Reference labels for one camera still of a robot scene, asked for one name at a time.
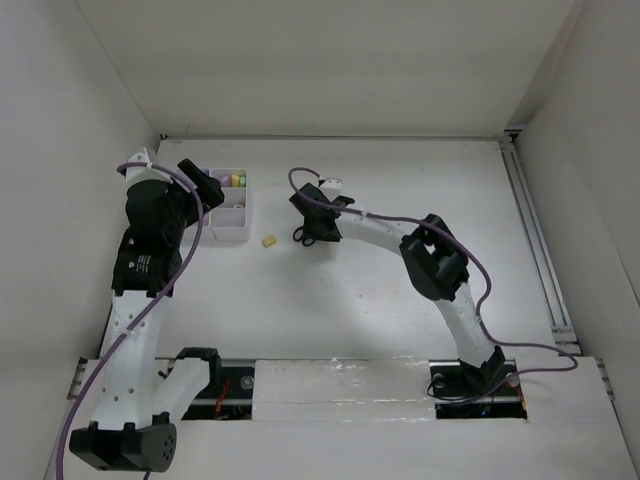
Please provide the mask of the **black handled scissors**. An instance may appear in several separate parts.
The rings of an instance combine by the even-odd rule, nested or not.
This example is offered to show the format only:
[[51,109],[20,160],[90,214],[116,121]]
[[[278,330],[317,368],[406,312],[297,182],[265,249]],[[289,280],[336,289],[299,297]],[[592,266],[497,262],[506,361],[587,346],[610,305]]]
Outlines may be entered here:
[[297,229],[294,230],[292,234],[292,239],[294,242],[300,243],[305,248],[311,247],[316,242],[315,239],[308,237],[304,234],[303,227],[298,227]]

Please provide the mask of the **yellow eraser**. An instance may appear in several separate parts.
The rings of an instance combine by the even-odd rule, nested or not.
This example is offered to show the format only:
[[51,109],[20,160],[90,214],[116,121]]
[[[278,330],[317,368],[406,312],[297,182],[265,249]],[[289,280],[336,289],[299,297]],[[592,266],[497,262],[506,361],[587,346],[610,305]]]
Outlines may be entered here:
[[269,235],[262,239],[262,244],[265,248],[269,248],[275,245],[277,242],[276,237],[274,235]]

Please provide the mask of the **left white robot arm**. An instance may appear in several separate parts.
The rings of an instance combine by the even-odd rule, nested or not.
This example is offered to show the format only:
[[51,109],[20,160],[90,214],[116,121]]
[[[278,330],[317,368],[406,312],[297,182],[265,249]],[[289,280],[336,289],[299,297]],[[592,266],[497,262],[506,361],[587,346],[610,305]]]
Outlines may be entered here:
[[177,450],[177,424],[199,394],[222,387],[214,348],[187,348],[160,387],[156,349],[166,303],[195,253],[180,254],[184,232],[202,234],[204,217],[225,196],[189,159],[170,170],[136,157],[118,166],[128,184],[128,226],[111,283],[109,346],[84,380],[60,433],[55,476],[71,452],[98,471],[163,473]]

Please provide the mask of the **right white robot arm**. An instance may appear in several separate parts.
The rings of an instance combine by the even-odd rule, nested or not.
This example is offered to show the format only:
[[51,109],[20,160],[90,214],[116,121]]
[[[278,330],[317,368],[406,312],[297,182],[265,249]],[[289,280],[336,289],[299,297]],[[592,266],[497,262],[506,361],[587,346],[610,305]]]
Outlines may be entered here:
[[343,195],[330,200],[311,183],[289,202],[303,216],[302,243],[358,240],[399,255],[411,285],[434,302],[443,316],[457,348],[465,387],[483,394],[497,384],[504,353],[481,327],[469,286],[469,258],[453,242],[440,217],[430,215],[408,231],[400,219],[366,213]]

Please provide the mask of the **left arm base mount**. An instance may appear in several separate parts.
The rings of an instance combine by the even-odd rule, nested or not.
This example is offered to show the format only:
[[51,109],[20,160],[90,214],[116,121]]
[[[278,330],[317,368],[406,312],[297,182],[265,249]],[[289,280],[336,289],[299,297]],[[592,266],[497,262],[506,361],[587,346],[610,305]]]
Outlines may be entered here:
[[183,420],[245,421],[252,419],[254,360],[223,360],[219,383],[207,386],[188,407]]

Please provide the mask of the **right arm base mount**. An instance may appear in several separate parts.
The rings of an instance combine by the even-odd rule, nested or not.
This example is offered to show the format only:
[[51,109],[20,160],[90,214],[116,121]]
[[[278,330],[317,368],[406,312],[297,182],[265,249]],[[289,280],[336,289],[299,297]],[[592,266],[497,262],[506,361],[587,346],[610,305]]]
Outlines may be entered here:
[[474,387],[463,375],[458,361],[429,364],[426,393],[434,399],[437,420],[522,419],[528,418],[522,388],[517,380],[502,384],[489,395],[488,387]]

